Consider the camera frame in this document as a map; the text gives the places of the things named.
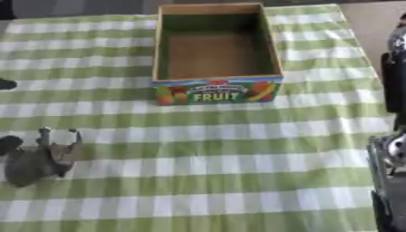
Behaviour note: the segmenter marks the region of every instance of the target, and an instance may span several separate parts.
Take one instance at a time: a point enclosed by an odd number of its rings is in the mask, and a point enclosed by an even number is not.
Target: elephant ear
[[[22,144],[23,140],[13,135],[0,138],[0,156],[17,150]]]

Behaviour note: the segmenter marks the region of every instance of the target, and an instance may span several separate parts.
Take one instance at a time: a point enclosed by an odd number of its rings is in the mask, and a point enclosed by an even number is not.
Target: cardboard box
[[[282,80],[261,4],[159,8],[152,79],[159,104],[268,102]]]

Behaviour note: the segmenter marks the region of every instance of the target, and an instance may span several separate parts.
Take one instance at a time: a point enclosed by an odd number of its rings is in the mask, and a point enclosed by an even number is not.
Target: black object
[[[12,90],[17,87],[17,82],[0,78],[0,90]]]
[[[0,20],[16,19],[13,12],[13,0],[0,0]]]
[[[0,138],[0,156],[4,156],[8,152],[16,150],[21,144],[23,144],[23,140],[13,135]]]

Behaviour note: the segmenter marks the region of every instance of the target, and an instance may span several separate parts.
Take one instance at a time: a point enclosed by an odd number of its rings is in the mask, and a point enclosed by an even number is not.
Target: tablecloth
[[[392,122],[376,73],[339,6],[266,13],[274,102],[169,107],[150,88],[156,16],[14,21],[0,135],[77,128],[85,144],[64,179],[13,188],[0,172],[0,231],[373,231],[365,145]]]

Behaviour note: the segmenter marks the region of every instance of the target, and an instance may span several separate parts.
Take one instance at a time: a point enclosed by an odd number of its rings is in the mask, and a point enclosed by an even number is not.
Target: fruit illustration
[[[175,100],[178,102],[188,102],[188,95],[184,92],[175,93]]]
[[[158,98],[158,101],[159,101],[160,104],[169,105],[169,104],[173,103],[173,98],[172,98],[172,96],[161,97],[161,98]]]
[[[176,95],[176,93],[178,92],[185,92],[185,86],[181,86],[181,85],[174,85],[170,87],[170,90],[172,92],[172,95]]]
[[[274,89],[274,85],[272,83],[267,83],[267,82],[258,82],[257,86],[256,86],[256,84],[254,84],[254,89],[256,89],[256,91],[261,90],[261,92],[258,92],[258,95],[256,95],[256,96],[249,97],[248,99],[246,99],[249,102],[256,102],[260,99],[265,98],[268,94],[270,95],[270,93]]]
[[[157,94],[158,94],[158,101],[161,104],[171,104],[173,103],[173,97],[172,97],[172,92],[167,86],[160,85],[158,86],[157,89]]]
[[[263,91],[265,91],[269,85],[272,85],[272,83],[269,82],[255,82],[254,83],[254,87],[253,90],[257,93],[261,93]]]

